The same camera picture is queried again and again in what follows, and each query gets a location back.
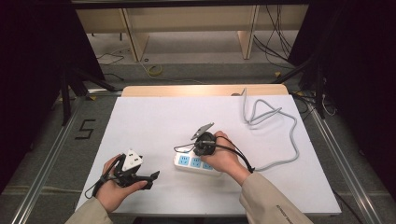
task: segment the gray floor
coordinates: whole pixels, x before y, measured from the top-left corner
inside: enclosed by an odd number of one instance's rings
[[[258,34],[262,38],[267,35],[266,33]],[[196,81],[213,84],[269,83],[274,80],[275,72],[285,74],[288,71],[288,69],[269,64],[257,48],[253,49],[250,60],[243,60],[236,34],[233,32],[153,34],[144,55],[144,59],[148,59],[148,62],[144,62],[144,65],[156,64],[158,66],[160,64],[163,67],[163,73],[158,77],[166,78],[166,80],[152,79],[147,76],[141,64],[132,62],[125,40],[119,41],[117,35],[95,35],[94,37],[89,35],[89,37],[98,56],[111,52],[117,52],[124,56],[118,63],[102,65],[105,74],[112,73],[124,79],[120,80],[112,75],[106,76],[108,83],[119,88],[128,85],[197,84]],[[295,33],[290,33],[290,42],[294,37]],[[272,47],[281,52],[277,43],[274,43]],[[99,62],[111,63],[114,60],[117,58],[109,57],[101,59]],[[270,58],[270,60],[281,63],[275,58]],[[193,79],[194,81],[178,81],[181,79]],[[297,91],[297,82],[298,77],[288,80],[285,85],[289,91]],[[86,84],[90,89],[98,89],[91,83]],[[77,102],[81,100],[80,110],[76,114],[75,122],[71,125],[60,154],[27,223],[64,223],[73,214],[116,99],[117,95],[111,94],[98,94],[95,100],[78,99]],[[305,110],[303,103],[296,101],[296,104],[300,111]],[[362,212],[310,112],[308,110],[301,116],[304,118],[304,125],[331,187],[364,220]],[[76,137],[86,134],[79,131],[84,119],[95,119],[93,122],[87,122],[85,126],[93,129],[92,136],[90,139],[77,140]],[[342,116],[338,114],[326,115],[326,121],[340,148],[346,154],[353,171],[373,201],[375,211],[380,215],[383,223],[396,223],[395,202],[367,160],[359,153],[359,148]],[[57,101],[34,142],[33,151],[26,154],[19,170],[0,196],[0,223],[11,222],[29,186],[32,185],[39,173],[41,164],[44,163],[56,141],[57,135],[62,129],[61,124],[62,102]],[[343,213],[339,216],[310,218],[314,223],[359,223],[347,207],[341,202],[340,204]],[[132,217],[118,215],[111,215],[111,217],[115,223],[132,223]],[[172,221],[174,220],[169,218],[154,218],[150,219],[148,223],[172,223]],[[183,219],[183,221],[192,222],[191,219]],[[208,221],[224,223],[225,219],[210,219]]]

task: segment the white power strip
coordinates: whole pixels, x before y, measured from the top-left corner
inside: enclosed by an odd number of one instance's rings
[[[205,174],[205,175],[221,175],[222,173],[215,170],[209,164],[201,161],[201,158],[191,150],[190,152],[177,152],[174,157],[174,164],[177,169]]]

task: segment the right hand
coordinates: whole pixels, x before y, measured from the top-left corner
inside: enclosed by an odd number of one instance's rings
[[[215,137],[217,137],[217,145],[222,145],[235,150],[233,144],[224,139],[229,139],[227,134],[224,132],[216,132]],[[230,175],[241,186],[245,179],[250,175],[248,169],[239,162],[238,156],[235,153],[221,147],[216,147],[213,155],[201,156],[201,160],[215,168],[215,170]]]

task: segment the sleeve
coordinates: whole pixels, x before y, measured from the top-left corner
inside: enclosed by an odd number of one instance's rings
[[[66,221],[66,224],[79,223],[112,224],[113,222],[100,202],[92,197]]]
[[[250,224],[312,224],[279,189],[258,173],[253,173],[244,181],[239,202],[245,207]]]

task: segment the gray cable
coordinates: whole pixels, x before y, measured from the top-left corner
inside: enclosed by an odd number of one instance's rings
[[[248,125],[254,126],[254,125],[260,124],[261,122],[265,121],[266,119],[271,118],[273,115],[275,115],[275,114],[277,114],[277,113],[279,113],[279,114],[281,114],[281,115],[283,115],[283,116],[289,117],[289,118],[291,118],[291,119],[294,120],[294,123],[293,123],[293,125],[291,126],[291,129],[290,129],[290,141],[291,141],[291,144],[293,145],[294,151],[296,152],[296,154],[294,155],[294,157],[291,158],[291,159],[289,159],[289,160],[271,162],[271,163],[269,163],[269,164],[267,164],[267,165],[264,165],[264,166],[262,166],[262,167],[256,168],[256,171],[258,171],[258,172],[265,171],[265,170],[268,170],[268,169],[270,169],[270,168],[272,168],[272,167],[274,167],[274,166],[281,165],[281,164],[286,164],[286,163],[290,163],[290,162],[292,162],[292,161],[297,160],[297,159],[299,158],[299,156],[300,156],[300,151],[299,151],[299,149],[297,148],[297,146],[296,146],[296,144],[295,144],[295,142],[294,142],[294,137],[293,137],[294,128],[295,128],[296,125],[297,125],[297,118],[295,118],[295,117],[292,116],[292,115],[289,115],[289,114],[287,114],[287,113],[282,112],[282,111],[281,111],[282,107],[280,107],[280,108],[278,108],[278,109],[275,109],[275,108],[273,108],[270,104],[268,104],[266,101],[264,101],[264,100],[262,100],[262,99],[259,99],[259,100],[256,100],[256,102],[254,103],[253,112],[252,112],[252,115],[251,115],[250,119],[247,119],[247,118],[246,118],[246,100],[247,100],[248,91],[247,91],[246,88],[244,88],[244,90],[242,91],[242,94],[244,94],[243,115],[244,115],[244,120],[245,120],[245,122],[246,122]],[[256,115],[256,105],[257,105],[259,102],[265,103],[265,104],[268,105],[272,110],[269,111],[269,112],[260,114],[258,117],[255,117],[255,115]]]

